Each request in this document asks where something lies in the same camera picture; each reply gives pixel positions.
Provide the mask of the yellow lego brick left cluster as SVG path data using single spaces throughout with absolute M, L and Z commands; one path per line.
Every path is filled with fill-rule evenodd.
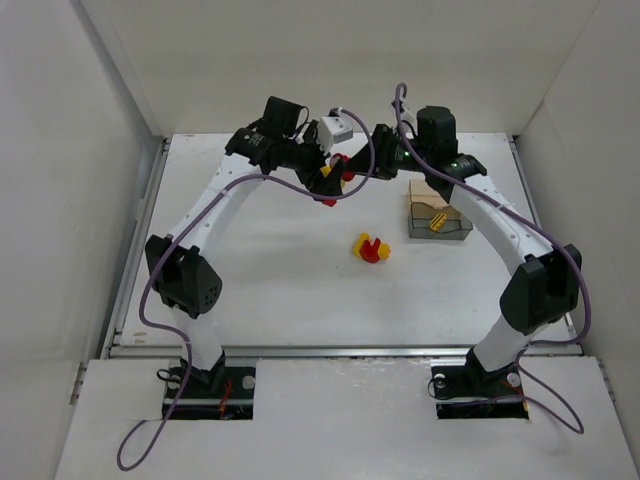
M 366 242 L 369 242 L 371 239 L 370 235 L 366 232 L 362 232 L 359 237 L 357 238 L 357 240 L 354 243 L 354 246 L 352 248 L 352 252 L 354 254 L 355 257 L 359 258 L 359 259 L 363 259 L 363 256 L 361 254 L 361 249 L 363 247 L 363 245 Z

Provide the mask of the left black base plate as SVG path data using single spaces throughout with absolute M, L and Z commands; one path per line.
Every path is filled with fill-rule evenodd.
M 171 365 L 156 371 L 165 384 L 162 416 L 169 420 L 252 420 L 256 388 L 255 366 L 225 365 L 214 372 L 211 384 L 192 373 L 172 411 L 171 405 L 181 386 L 186 367 Z

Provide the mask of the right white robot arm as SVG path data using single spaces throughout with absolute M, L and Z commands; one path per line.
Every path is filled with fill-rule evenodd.
M 561 246 L 507 206 L 486 168 L 458 149 L 456 120 L 442 106 L 427 106 L 411 123 L 375 127 L 372 146 L 346 164 L 348 172 L 391 180 L 399 171 L 420 172 L 426 183 L 484 236 L 511 278 L 500 299 L 500 317 L 466 356 L 461 377 L 478 394 L 511 370 L 518 354 L 548 325 L 587 297 L 581 254 Z

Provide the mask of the aluminium rail front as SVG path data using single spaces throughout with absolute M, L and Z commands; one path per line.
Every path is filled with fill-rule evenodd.
M 358 359 L 358 358 L 458 358 L 463 357 L 469 347 L 355 347 L 355 346 L 225 346 L 223 350 L 229 358 L 260 359 Z M 105 359 L 173 358 L 181 355 L 177 346 L 137 346 L 115 345 L 104 354 Z

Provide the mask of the yellow curved lego brick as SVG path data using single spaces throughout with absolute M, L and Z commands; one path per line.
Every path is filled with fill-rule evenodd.
M 320 172 L 324 177 L 328 177 L 329 174 L 331 173 L 331 171 L 332 171 L 332 167 L 330 165 L 325 165 L 325 166 L 320 168 Z M 340 180 L 340 186 L 342 188 L 344 188 L 345 185 L 346 185 L 346 182 L 343 179 L 341 179 Z

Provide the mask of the grey transparent container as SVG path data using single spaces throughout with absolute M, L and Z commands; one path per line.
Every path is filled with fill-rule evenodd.
M 434 208 L 414 202 L 409 206 L 408 235 L 411 239 L 463 241 L 473 224 L 451 206 Z

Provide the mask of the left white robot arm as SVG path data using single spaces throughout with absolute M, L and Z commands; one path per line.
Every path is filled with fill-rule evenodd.
M 325 204 L 343 194 L 346 163 L 331 161 L 333 146 L 353 136 L 341 111 L 302 122 L 305 108 L 271 96 L 260 118 L 237 130 L 223 152 L 214 177 L 183 219 L 167 234 L 145 245 L 149 279 L 144 292 L 156 292 L 172 313 L 170 332 L 183 341 L 179 367 L 169 376 L 213 390 L 222 381 L 224 350 L 212 309 L 222 292 L 213 267 L 214 250 L 242 204 L 274 173 L 292 171 L 293 191 Z

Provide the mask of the red lego brick cluster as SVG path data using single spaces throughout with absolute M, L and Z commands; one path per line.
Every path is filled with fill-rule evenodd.
M 378 239 L 366 242 L 361 249 L 361 254 L 363 256 L 362 260 L 371 264 L 380 262 L 377 255 L 377 247 L 380 243 L 381 242 Z

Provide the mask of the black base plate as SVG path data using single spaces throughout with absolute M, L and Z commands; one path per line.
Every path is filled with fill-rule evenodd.
M 156 371 L 165 384 L 162 416 L 169 420 L 252 420 L 256 388 L 255 366 L 225 365 L 214 372 L 211 384 L 192 373 L 172 411 L 171 405 L 181 386 L 186 367 L 171 365 Z
M 434 365 L 428 387 L 439 420 L 529 419 L 515 365 L 484 378 L 467 365 Z

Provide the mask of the yellow lego brick right cluster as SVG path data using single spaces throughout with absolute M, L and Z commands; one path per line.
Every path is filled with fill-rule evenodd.
M 387 243 L 381 242 L 377 247 L 377 255 L 380 261 L 387 261 L 391 255 L 391 248 Z

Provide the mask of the yellow striped lego brick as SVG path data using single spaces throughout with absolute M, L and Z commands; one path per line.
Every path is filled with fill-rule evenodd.
M 431 231 L 438 232 L 447 222 L 447 215 L 445 213 L 438 213 L 433 216 L 429 223 Z

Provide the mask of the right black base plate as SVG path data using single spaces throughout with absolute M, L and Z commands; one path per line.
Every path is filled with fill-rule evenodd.
M 529 419 L 515 365 L 484 378 L 467 365 L 434 365 L 428 387 L 439 420 Z

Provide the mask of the yellow lego brick cluster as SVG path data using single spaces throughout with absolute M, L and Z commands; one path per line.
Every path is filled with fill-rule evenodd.
M 366 242 L 369 242 L 371 239 L 370 235 L 366 232 L 362 232 L 359 237 L 357 238 L 357 240 L 354 243 L 354 246 L 352 248 L 352 252 L 354 254 L 355 257 L 359 258 L 359 259 L 363 259 L 363 256 L 361 254 L 361 249 L 363 247 L 363 245 Z
M 380 261 L 387 261 L 391 255 L 391 248 L 387 243 L 381 242 L 377 247 L 377 255 Z

